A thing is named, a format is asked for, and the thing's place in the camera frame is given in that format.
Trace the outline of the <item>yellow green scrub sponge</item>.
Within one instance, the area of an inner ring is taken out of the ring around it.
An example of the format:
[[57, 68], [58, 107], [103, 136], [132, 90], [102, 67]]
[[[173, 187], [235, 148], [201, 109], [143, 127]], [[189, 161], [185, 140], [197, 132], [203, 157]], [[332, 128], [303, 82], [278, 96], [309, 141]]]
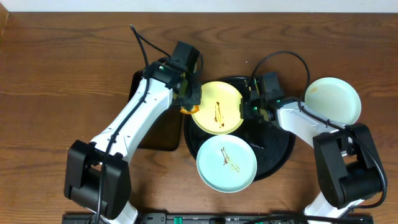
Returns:
[[180, 112], [183, 114], [194, 114], [199, 111], [199, 106], [198, 105], [187, 105], [183, 106], [180, 109]]

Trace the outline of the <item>light blue front plate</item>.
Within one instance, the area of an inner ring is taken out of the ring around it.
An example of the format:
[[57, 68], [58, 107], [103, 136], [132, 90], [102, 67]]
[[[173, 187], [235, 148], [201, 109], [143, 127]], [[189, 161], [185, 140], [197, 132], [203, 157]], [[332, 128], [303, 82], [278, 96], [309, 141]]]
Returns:
[[257, 173], [257, 159], [249, 144], [222, 134], [209, 138], [199, 148], [197, 171], [212, 189], [231, 194], [244, 190]]

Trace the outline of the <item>light green plate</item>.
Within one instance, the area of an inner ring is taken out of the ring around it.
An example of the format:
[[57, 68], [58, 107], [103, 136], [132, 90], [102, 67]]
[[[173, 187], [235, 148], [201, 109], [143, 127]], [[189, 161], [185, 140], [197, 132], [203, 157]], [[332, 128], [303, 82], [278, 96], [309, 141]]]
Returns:
[[362, 109], [357, 91], [344, 80], [333, 77], [310, 84], [304, 102], [314, 112], [345, 124], [357, 122]]

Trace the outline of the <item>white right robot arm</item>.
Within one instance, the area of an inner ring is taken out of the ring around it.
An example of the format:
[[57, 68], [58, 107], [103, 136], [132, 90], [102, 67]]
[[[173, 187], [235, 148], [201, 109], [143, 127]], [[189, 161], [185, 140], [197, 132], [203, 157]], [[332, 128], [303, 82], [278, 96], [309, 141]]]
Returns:
[[338, 223], [350, 211], [382, 205], [387, 177], [369, 128], [357, 120], [357, 91], [338, 78], [307, 83], [301, 98], [286, 97], [275, 73], [250, 78], [243, 118], [261, 118], [314, 150], [320, 193], [298, 220]]

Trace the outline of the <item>yellow plate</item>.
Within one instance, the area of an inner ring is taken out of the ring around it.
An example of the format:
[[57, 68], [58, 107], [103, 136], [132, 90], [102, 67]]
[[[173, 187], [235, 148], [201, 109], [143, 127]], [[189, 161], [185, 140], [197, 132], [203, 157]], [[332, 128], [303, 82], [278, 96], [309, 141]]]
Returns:
[[192, 115], [192, 119], [206, 133], [232, 133], [243, 123], [240, 112], [242, 98], [242, 94], [229, 83], [205, 83], [201, 86], [199, 111]]

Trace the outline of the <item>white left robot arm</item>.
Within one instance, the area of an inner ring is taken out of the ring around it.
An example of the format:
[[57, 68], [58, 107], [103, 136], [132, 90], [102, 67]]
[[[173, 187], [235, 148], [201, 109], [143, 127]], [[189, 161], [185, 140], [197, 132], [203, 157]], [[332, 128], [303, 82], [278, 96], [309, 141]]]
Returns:
[[85, 223], [134, 223], [138, 211], [129, 197], [129, 164], [148, 130], [174, 102], [185, 108], [200, 102], [202, 59], [160, 58], [146, 66], [136, 92], [123, 110], [90, 142], [69, 148], [64, 195], [93, 212]]

